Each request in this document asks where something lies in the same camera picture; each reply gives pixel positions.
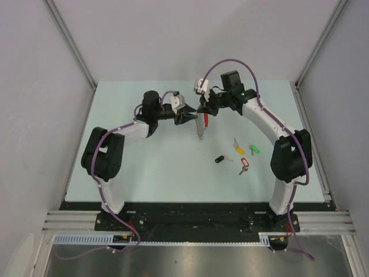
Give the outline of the silver red keyring holder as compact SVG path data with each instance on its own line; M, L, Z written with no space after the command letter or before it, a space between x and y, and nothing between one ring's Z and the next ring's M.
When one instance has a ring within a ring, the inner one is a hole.
M204 139L205 130L209 125L209 116L206 113L196 113L197 118L195 119L197 135L200 140Z

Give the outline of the key with black tag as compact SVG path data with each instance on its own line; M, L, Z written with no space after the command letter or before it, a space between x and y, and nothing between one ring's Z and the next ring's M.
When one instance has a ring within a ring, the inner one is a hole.
M225 161L225 160L226 161L229 161L229 162L233 162L234 161L233 159L231 159L227 155L221 155L221 156L217 157L214 161L215 161L215 163L220 163L220 162Z

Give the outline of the key with red tag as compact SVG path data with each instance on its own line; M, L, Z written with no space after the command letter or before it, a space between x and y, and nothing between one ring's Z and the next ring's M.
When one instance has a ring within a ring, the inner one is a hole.
M242 169L241 169L239 175L242 175L243 173L245 173L248 170L248 168L250 167L250 164L249 164L249 162L246 158L241 158L241 163L242 163Z

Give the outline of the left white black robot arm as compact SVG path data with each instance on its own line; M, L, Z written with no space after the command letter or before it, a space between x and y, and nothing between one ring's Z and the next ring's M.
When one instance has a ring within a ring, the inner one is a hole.
M134 109L130 123L111 130L101 127L92 130L81 166L97 183L101 207L110 212L107 223L114 230L122 230L127 225L127 216L121 213L125 201L119 185L112 181L121 169L124 147L150 137L161 120L172 119L175 125L181 125L197 119L196 112L178 91L167 91L163 96L156 91L147 91L142 103Z

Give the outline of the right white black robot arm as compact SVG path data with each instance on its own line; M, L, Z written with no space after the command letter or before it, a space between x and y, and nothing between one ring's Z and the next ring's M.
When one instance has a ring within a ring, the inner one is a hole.
M198 112L216 116L219 109L230 108L250 120L272 143L270 167L276 182L266 225L271 231L280 231L287 224L286 217L291 215L297 186L306 186L310 181L311 135L305 129L291 129L271 112L259 89L245 89L237 71L222 74L221 82L220 93L213 92L205 78L195 82L194 92L200 96Z

